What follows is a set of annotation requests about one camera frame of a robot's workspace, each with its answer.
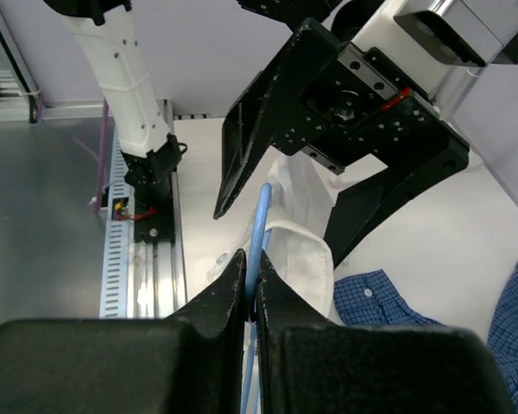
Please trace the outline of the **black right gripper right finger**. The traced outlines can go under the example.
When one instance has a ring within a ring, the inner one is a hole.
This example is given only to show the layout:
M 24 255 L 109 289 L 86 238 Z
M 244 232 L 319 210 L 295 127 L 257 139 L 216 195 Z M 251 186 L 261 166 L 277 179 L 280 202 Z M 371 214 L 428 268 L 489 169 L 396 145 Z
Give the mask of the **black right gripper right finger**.
M 256 288 L 265 413 L 510 413 L 490 351 L 464 329 L 340 326 L 261 258 Z

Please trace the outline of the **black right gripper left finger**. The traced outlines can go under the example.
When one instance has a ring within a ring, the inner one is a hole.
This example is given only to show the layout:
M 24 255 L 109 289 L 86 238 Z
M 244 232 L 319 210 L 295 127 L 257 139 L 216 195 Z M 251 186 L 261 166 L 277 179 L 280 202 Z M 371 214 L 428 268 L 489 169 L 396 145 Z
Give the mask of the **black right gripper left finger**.
M 163 319 L 0 325 L 0 413 L 237 413 L 246 255 Z

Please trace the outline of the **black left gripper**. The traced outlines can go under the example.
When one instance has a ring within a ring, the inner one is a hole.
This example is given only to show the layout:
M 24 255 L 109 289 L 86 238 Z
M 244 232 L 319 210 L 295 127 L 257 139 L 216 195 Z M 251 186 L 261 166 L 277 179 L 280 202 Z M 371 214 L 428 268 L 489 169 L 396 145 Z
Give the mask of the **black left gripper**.
M 468 144 L 435 100 L 378 47 L 308 17 L 231 106 L 222 126 L 221 184 L 213 217 L 234 204 L 270 147 L 304 152 L 333 173 L 365 155 L 390 168 L 341 191 L 324 241 L 338 267 L 409 201 L 468 165 Z

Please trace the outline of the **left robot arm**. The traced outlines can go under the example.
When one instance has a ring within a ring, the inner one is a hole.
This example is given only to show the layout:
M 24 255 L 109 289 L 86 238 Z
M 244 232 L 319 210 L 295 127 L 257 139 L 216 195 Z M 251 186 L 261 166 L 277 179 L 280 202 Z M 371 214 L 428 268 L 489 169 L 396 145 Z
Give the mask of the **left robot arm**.
M 323 21 L 333 1 L 244 1 L 283 22 L 291 37 L 231 106 L 222 127 L 221 184 L 214 217 L 232 206 L 271 147 L 306 154 L 332 173 L 373 155 L 384 165 L 342 190 L 324 239 L 335 264 L 414 197 L 468 164 L 468 143 L 443 122 L 426 95 L 376 48 L 351 37 L 378 8 L 355 1 L 340 26 Z M 162 121 L 134 34 L 128 1 L 52 1 L 77 39 L 115 119 L 138 202 L 157 208 L 170 195 L 181 150 Z

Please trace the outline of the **light blue hanger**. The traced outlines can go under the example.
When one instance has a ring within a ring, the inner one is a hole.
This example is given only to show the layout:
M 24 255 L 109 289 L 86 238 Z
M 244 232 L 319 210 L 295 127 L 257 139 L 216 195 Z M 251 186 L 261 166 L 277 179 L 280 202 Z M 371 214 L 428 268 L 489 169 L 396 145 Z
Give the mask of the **light blue hanger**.
M 245 274 L 244 293 L 247 310 L 247 324 L 250 327 L 250 339 L 244 357 L 243 390 L 241 394 L 241 413 L 247 412 L 253 378 L 253 367 L 256 356 L 256 286 L 259 276 L 263 250 L 268 246 L 270 230 L 266 230 L 268 210 L 272 201 L 272 186 L 269 183 L 262 185 L 258 198 L 255 219 L 250 237 L 250 249 Z

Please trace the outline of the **white shirt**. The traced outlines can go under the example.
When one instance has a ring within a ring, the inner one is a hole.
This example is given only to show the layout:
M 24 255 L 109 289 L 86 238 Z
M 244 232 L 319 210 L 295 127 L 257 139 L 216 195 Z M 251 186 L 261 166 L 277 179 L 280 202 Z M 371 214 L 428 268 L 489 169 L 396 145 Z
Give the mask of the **white shirt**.
M 342 324 L 334 301 L 332 252 L 323 236 L 332 195 L 313 162 L 303 154 L 281 155 L 268 171 L 272 203 L 267 254 L 279 276 L 316 311 Z

